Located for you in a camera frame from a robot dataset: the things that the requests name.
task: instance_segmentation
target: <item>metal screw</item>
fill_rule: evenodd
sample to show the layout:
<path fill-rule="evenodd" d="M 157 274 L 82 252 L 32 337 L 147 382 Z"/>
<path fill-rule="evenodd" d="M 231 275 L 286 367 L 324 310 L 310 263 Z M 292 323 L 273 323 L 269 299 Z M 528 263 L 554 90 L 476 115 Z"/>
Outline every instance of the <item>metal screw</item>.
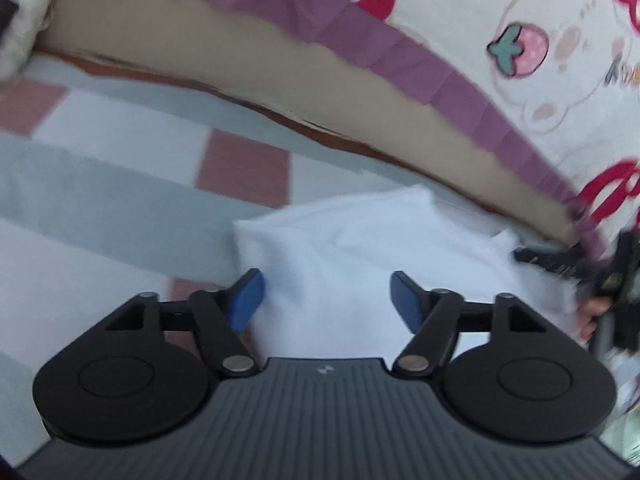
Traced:
<path fill-rule="evenodd" d="M 429 368 L 429 361 L 421 355 L 404 355 L 398 359 L 398 366 L 407 372 L 423 372 Z"/>
<path fill-rule="evenodd" d="M 254 360 L 246 355 L 232 355 L 222 361 L 223 367 L 230 372 L 247 372 L 254 366 Z"/>

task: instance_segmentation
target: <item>strawberry print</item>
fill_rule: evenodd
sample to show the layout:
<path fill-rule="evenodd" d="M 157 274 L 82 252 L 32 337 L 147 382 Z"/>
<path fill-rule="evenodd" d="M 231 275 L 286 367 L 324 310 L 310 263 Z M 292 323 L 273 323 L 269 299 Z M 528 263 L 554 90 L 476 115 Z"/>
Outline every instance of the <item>strawberry print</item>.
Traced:
<path fill-rule="evenodd" d="M 545 60 L 549 39 L 545 31 L 535 25 L 510 23 L 486 50 L 501 74 L 523 78 L 533 74 Z"/>

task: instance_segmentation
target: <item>bed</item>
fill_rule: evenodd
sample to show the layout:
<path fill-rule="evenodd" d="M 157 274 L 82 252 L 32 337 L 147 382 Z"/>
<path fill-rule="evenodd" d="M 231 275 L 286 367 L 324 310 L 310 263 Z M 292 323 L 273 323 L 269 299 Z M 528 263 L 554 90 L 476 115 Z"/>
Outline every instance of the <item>bed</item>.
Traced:
<path fill-rule="evenodd" d="M 498 63 L 509 53 L 502 35 L 518 20 L 538 20 L 517 31 L 551 41 L 549 61 L 562 40 L 564 31 L 545 35 L 545 9 L 527 17 L 538 1 L 482 0 L 467 15 L 460 7 L 474 0 L 450 10 L 447 0 L 395 0 L 385 17 L 388 9 L 370 0 L 56 0 L 40 47 L 201 82 L 372 146 L 598 255 L 636 215 L 635 31 L 621 2 L 596 0 L 575 62 L 584 70 L 556 63 L 557 73 L 547 73 L 529 56 L 532 66 L 501 73 L 510 70 Z M 433 11 L 418 12 L 426 6 Z M 580 20 L 585 10 L 574 10 Z M 592 37 L 601 20 L 606 46 Z M 604 51 L 597 74 L 588 74 Z M 612 67 L 617 79 L 605 88 Z M 524 105 L 532 92 L 549 102 Z"/>

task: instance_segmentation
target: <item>folded fabric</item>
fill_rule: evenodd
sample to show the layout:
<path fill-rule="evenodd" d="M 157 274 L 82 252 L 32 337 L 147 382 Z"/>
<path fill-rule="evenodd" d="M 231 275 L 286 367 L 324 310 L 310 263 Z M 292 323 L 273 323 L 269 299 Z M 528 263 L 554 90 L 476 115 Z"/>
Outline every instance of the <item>folded fabric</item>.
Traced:
<path fill-rule="evenodd" d="M 9 0 L 18 9 L 0 37 L 0 83 L 14 78 L 29 59 L 36 36 L 43 29 L 52 0 Z"/>
<path fill-rule="evenodd" d="M 514 263 L 513 232 L 462 226 L 421 186 L 292 206 L 236 222 L 235 232 L 240 270 L 258 267 L 266 278 L 252 320 L 265 358 L 369 356 L 391 366 L 412 337 L 389 298 L 395 270 L 469 301 L 510 292 L 575 331 L 573 283 Z M 486 335 L 464 336 L 458 352 L 484 342 Z"/>

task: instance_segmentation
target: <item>mattress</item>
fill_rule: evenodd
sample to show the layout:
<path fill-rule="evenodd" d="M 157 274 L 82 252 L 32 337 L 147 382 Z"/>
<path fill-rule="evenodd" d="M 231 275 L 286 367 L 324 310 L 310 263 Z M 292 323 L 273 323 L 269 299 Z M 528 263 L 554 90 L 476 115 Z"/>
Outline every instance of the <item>mattress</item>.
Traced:
<path fill-rule="evenodd" d="M 436 108 L 247 12 L 203 0 L 56 0 L 40 44 L 202 82 L 388 153 L 547 237 L 577 240 L 565 204 Z"/>

